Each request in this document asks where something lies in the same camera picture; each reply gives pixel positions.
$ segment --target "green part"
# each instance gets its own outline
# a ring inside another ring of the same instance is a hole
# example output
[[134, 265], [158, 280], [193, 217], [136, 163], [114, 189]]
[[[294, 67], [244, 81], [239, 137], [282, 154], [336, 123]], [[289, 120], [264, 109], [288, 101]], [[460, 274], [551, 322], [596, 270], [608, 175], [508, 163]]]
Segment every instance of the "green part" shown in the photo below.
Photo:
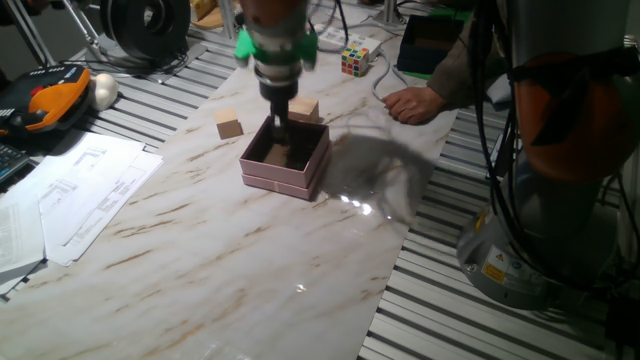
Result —
[[452, 19], [453, 16], [455, 15], [456, 20], [462, 20], [465, 23], [467, 21], [469, 21], [469, 17], [471, 17], [471, 14], [473, 14], [473, 11], [469, 10], [469, 11], [458, 11], [456, 13], [456, 11], [454, 9], [451, 8], [446, 8], [446, 9], [435, 9], [432, 12], [429, 13], [428, 17], [438, 17], [438, 18], [448, 18], [448, 19]]
[[241, 30], [238, 34], [235, 56], [238, 59], [248, 59], [252, 55], [256, 60], [267, 64], [270, 62], [281, 63], [283, 61], [294, 62], [300, 60], [315, 64], [318, 58], [318, 35], [307, 34], [292, 51], [269, 53], [254, 44], [248, 31]]
[[240, 30], [238, 41], [236, 42], [236, 58], [248, 59], [251, 55], [255, 55], [256, 52], [257, 49], [253, 45], [253, 40], [251, 40], [249, 32], [247, 32], [247, 30]]
[[422, 80], [431, 80], [431, 74], [412, 73], [409, 71], [403, 71], [402, 73], [408, 76], [417, 77], [418, 79]]
[[312, 63], [316, 63], [318, 60], [318, 34], [307, 34], [305, 37], [293, 48], [293, 52], [302, 60], [306, 60]]

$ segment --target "keyboard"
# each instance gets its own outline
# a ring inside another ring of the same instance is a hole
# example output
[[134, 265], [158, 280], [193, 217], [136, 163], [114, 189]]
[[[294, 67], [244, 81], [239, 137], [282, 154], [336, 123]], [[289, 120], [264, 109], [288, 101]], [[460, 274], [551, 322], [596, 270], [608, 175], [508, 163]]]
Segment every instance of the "keyboard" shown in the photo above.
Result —
[[22, 151], [0, 144], [0, 183], [9, 179], [16, 171], [29, 163], [29, 157]]

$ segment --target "white table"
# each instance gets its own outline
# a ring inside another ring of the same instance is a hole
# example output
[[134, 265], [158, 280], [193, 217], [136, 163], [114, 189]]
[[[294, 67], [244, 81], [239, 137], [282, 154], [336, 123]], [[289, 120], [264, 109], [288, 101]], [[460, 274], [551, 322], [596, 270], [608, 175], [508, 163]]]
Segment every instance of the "white table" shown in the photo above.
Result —
[[[374, 33], [395, 58], [400, 39]], [[311, 203], [242, 184], [238, 158], [268, 103], [250, 70], [234, 72], [158, 149], [163, 167], [81, 261], [49, 264], [0, 310], [0, 352], [355, 358], [455, 118], [393, 122], [370, 91], [379, 61], [356, 79], [337, 55], [321, 55], [301, 79], [335, 142]], [[379, 92], [401, 88], [389, 76]], [[213, 113], [227, 107], [245, 135], [221, 141]]]

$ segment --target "warning label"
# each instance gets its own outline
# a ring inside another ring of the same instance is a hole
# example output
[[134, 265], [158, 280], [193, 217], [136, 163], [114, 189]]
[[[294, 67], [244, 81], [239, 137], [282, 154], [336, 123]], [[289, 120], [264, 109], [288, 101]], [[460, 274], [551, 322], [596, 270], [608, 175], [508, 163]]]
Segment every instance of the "warning label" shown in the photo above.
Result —
[[540, 274], [495, 246], [491, 247], [482, 273], [512, 290], [526, 294], [537, 295], [545, 285]]
[[489, 262], [484, 264], [482, 272], [493, 280], [499, 282], [500, 284], [504, 282], [504, 277], [505, 275], [507, 275], [507, 273], [491, 265], [491, 263]]

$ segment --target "open box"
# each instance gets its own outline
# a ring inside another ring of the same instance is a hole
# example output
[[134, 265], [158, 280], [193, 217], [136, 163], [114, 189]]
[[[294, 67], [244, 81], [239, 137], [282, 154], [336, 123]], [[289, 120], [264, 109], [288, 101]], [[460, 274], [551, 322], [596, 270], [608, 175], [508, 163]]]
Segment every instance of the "open box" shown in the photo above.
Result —
[[245, 185], [309, 200], [331, 158], [329, 128], [289, 120], [295, 152], [279, 153], [271, 126], [267, 118], [240, 158]]
[[400, 44], [398, 70], [433, 74], [464, 28], [464, 21], [411, 15]]

